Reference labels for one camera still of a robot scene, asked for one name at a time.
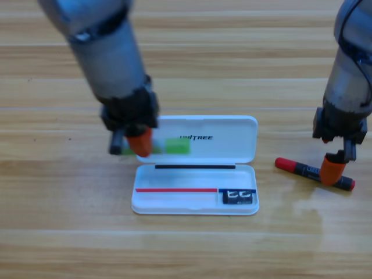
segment wood grain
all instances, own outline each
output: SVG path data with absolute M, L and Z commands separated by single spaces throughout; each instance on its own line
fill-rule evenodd
M 141 216 L 135 158 L 107 154 L 99 103 L 35 1 L 0 1 L 0 278 L 369 279 L 372 137 L 352 193 L 274 167 L 320 166 L 312 139 L 342 0 L 137 0 L 163 115 L 252 115 L 260 210 Z

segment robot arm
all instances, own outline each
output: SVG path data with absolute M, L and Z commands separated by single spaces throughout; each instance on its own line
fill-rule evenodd
M 344 138 L 344 149 L 326 154 L 320 177 L 325 185 L 336 183 L 349 161 L 356 160 L 356 144 L 367 134 L 372 112 L 372 2 L 345 0 L 335 22 L 339 44 L 325 89 L 323 107 L 314 118 L 313 137 L 325 143 Z
M 137 155 L 148 156 L 159 107 L 128 19 L 132 1 L 38 1 L 102 104 L 101 118 L 112 132 L 109 152 L 121 154 L 127 137 Z

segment black label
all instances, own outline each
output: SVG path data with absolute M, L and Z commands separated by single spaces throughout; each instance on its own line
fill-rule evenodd
M 252 190 L 226 190 L 222 194 L 222 201 L 225 205 L 251 205 L 252 195 Z
M 181 135 L 180 138 L 189 138 L 191 140 L 212 140 L 212 135 Z

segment red line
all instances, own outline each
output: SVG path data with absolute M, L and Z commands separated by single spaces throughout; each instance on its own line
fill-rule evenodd
M 150 193 L 150 192 L 204 192 L 204 193 L 216 193 L 218 191 L 217 188 L 139 188 L 135 190 L 136 192 L 142 192 L 142 193 Z

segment red marker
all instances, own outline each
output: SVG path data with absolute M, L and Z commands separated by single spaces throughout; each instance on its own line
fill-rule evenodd
M 275 160 L 275 167 L 295 173 L 299 176 L 307 177 L 312 180 L 320 181 L 320 169 L 317 167 L 311 167 L 306 164 L 298 163 L 284 158 L 278 158 Z M 355 181 L 349 177 L 342 176 L 336 184 L 333 185 L 336 188 L 352 191 L 355 187 Z

